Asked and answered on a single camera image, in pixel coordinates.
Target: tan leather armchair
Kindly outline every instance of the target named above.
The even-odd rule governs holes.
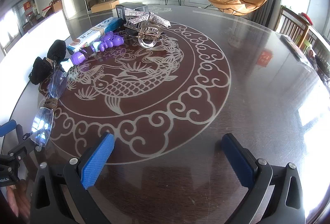
[[[246,15],[259,7],[267,0],[209,0],[221,12],[232,15]]]

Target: round glass table top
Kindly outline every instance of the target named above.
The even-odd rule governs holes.
[[[247,191],[216,150],[232,133],[256,158],[296,164],[310,217],[330,182],[329,93],[316,72],[277,33],[240,17],[171,5],[149,11],[171,22],[166,37],[144,49],[121,32],[124,45],[72,68],[50,140],[30,154],[28,171],[79,157],[108,131],[115,149],[89,192],[112,223],[224,223]],[[68,21],[72,39],[110,16]],[[12,119],[24,132],[46,89],[47,80],[22,93]]]

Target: black box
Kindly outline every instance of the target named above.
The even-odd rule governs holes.
[[[132,3],[132,2],[125,2],[123,4],[116,5],[116,11],[119,18],[123,19],[123,23],[127,23],[125,17],[125,10],[135,10],[140,12],[149,12],[148,6],[146,4],[139,4],[139,3]]]

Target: hand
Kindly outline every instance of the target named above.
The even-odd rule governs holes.
[[[21,179],[19,183],[14,186],[7,186],[7,200],[9,207],[14,214],[28,221],[30,219],[30,202],[26,197],[27,184],[24,179]]]

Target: silver screw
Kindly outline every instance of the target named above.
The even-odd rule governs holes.
[[[78,162],[78,159],[77,159],[77,158],[72,158],[72,159],[69,161],[69,163],[70,163],[71,165],[75,165],[77,162]]]
[[[42,162],[42,163],[40,164],[40,168],[41,168],[41,169],[45,168],[46,166],[47,166],[47,163],[46,163],[46,162]]]
[[[289,163],[290,168],[296,169],[296,165],[294,163]]]
[[[266,160],[262,159],[262,158],[258,160],[258,163],[261,164],[261,165],[266,165],[267,164]]]

